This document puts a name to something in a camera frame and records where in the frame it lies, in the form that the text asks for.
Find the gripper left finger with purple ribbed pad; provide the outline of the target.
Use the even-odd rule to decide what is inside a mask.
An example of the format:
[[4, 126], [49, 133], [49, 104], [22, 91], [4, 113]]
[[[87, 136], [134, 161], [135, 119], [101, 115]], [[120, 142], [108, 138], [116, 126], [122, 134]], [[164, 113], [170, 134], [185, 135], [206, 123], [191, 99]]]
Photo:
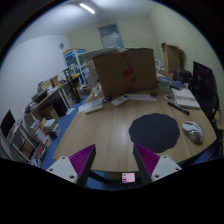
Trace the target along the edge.
[[85, 186], [95, 156], [95, 145], [90, 145], [70, 157], [60, 157], [47, 171], [79, 186]]

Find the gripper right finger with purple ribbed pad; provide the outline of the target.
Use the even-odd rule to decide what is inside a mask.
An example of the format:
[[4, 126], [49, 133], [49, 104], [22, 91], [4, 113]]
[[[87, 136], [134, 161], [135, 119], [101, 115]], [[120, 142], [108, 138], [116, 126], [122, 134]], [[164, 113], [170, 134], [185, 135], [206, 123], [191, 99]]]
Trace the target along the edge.
[[181, 167], [169, 156], [159, 156], [137, 144], [133, 147], [133, 155], [144, 185], [181, 170]]

